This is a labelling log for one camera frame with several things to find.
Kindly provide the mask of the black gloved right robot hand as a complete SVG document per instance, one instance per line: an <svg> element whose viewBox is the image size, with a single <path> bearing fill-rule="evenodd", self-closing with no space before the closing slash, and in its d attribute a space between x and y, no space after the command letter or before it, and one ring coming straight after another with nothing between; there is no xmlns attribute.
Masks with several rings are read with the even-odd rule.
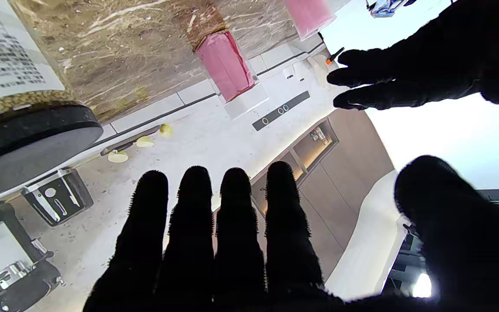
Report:
<svg viewBox="0 0 499 312"><path fill-rule="evenodd" d="M410 162L394 196L422 241L432 299L385 294L345 302L327 293L293 171L277 161L267 172L266 254L240 168L229 169L220 186L213 249L211 182L202 166L188 168L181 180L162 252L168 179L146 172L83 311L499 312L499 206L435 156Z"/></svg>

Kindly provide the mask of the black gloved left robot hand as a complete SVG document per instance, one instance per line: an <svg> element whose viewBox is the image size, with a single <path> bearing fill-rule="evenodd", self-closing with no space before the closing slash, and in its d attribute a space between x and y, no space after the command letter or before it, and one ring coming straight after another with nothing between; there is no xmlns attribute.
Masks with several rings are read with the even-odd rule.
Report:
<svg viewBox="0 0 499 312"><path fill-rule="evenodd" d="M479 93L499 104L499 0L459 0L388 48L341 53L340 109L416 108Z"/></svg>

